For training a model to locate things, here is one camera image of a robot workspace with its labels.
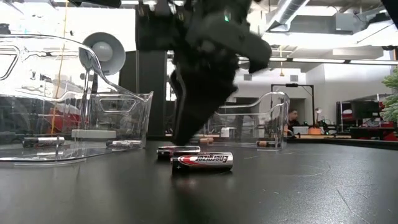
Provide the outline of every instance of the fluorescent light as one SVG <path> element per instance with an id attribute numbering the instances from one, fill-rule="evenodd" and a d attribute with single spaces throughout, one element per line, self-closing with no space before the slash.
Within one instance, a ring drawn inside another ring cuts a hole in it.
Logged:
<path id="1" fill-rule="evenodd" d="M 350 63 L 361 65 L 398 65 L 398 61 L 393 60 L 351 60 Z"/>
<path id="2" fill-rule="evenodd" d="M 269 59 L 271 62 L 285 62 L 287 58 L 272 57 Z"/>
<path id="3" fill-rule="evenodd" d="M 293 62 L 344 63 L 343 59 L 293 58 Z"/>

